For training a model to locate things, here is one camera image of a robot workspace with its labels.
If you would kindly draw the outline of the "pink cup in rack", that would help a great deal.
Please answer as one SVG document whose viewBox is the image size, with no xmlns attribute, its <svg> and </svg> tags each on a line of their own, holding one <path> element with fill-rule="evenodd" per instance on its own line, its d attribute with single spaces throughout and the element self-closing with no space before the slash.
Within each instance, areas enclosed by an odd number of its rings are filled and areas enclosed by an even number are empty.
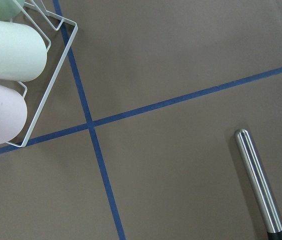
<svg viewBox="0 0 282 240">
<path fill-rule="evenodd" d="M 28 115 L 26 102 L 16 90 L 0 85 L 0 144 L 15 138 Z"/>
</svg>

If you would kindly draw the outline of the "white cup in rack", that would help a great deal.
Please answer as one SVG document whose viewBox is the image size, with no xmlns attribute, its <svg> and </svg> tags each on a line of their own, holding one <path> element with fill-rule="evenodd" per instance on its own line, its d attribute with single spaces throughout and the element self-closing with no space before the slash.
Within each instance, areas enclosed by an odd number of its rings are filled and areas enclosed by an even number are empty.
<svg viewBox="0 0 282 240">
<path fill-rule="evenodd" d="M 0 21 L 0 80 L 32 81 L 46 64 L 46 45 L 34 28 Z"/>
</svg>

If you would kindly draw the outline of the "steel muddler black tip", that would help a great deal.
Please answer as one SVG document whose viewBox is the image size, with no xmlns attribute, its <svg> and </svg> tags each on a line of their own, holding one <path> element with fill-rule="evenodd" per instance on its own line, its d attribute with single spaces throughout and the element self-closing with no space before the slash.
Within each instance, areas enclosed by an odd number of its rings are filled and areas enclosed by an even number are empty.
<svg viewBox="0 0 282 240">
<path fill-rule="evenodd" d="M 243 128 L 234 133 L 234 138 L 265 225 L 267 238 L 282 240 L 282 220 L 254 141 L 248 130 Z"/>
</svg>

